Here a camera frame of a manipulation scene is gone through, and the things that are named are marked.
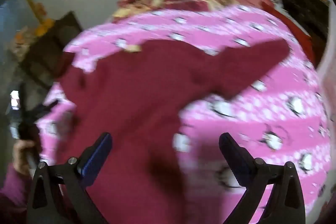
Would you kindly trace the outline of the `person's left hand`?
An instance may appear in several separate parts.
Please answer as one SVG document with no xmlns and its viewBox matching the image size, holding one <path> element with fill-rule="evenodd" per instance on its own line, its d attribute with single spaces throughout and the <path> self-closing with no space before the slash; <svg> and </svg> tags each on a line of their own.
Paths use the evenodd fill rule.
<svg viewBox="0 0 336 224">
<path fill-rule="evenodd" d="M 36 148 L 39 152 L 41 150 L 39 141 L 18 139 L 13 146 L 13 167 L 18 173 L 25 176 L 30 175 L 27 151 L 32 148 Z"/>
</svg>

